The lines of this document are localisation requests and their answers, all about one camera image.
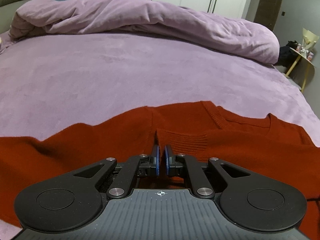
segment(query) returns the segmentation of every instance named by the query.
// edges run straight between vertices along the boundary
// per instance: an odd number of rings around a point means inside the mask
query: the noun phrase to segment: sweater neckline
[[[236,128],[228,121],[231,122],[238,122],[243,124],[249,124],[252,126],[258,126],[263,128],[269,128],[268,133],[271,133],[271,130],[274,126],[274,119],[276,118],[273,114],[269,113],[265,118],[250,118],[250,117],[243,117],[237,114],[234,114],[222,106],[216,106],[211,101],[202,101],[204,108],[207,110],[209,115],[211,116],[212,120],[216,123],[219,129],[222,130],[231,130],[235,131]]]

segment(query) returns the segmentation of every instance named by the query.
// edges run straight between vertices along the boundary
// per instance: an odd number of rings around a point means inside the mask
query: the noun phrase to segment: red sweater
[[[155,140],[161,151],[171,144],[175,154],[202,162],[218,157],[296,187],[309,200],[300,230],[320,240],[320,151],[305,130],[272,114],[240,117],[211,102],[141,107],[96,126],[72,125],[44,141],[0,138],[0,219],[19,225],[13,201],[23,188],[106,157],[124,162],[150,154]]]

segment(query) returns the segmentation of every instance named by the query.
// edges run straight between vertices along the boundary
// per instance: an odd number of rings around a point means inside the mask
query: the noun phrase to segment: brown door
[[[273,31],[281,3],[282,0],[260,0],[254,22],[260,23]]]

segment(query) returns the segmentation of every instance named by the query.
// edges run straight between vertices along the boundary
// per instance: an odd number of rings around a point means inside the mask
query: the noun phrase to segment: gray wall
[[[253,22],[254,17],[256,16],[259,1],[260,0],[251,0],[248,8],[247,16],[245,17],[246,20]]]
[[[285,11],[285,16],[281,16],[282,11]],[[320,35],[320,0],[283,0],[273,31],[280,46],[294,40],[301,43],[302,28]],[[320,41],[315,45],[315,51],[320,51]],[[315,55],[312,62],[315,65],[315,74],[303,94],[320,118],[320,53]]]

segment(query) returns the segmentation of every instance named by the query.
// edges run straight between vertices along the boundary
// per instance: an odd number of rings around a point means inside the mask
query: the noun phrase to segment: wooden table leg
[[[306,86],[306,82],[307,82],[307,78],[308,78],[308,72],[309,72],[309,67],[310,67],[310,63],[308,63],[308,66],[307,66],[307,69],[306,69],[306,73],[304,74],[304,80],[303,80],[303,84],[302,84],[302,88],[301,88],[301,93],[303,93],[304,87]]]
[[[287,71],[287,73],[285,74],[285,77],[288,77],[291,73],[291,71],[294,69],[294,67],[296,66],[296,64],[298,63],[299,59],[301,58],[301,56],[299,55],[297,57],[297,59],[295,60],[295,62],[291,65],[291,67],[289,68],[289,70]]]

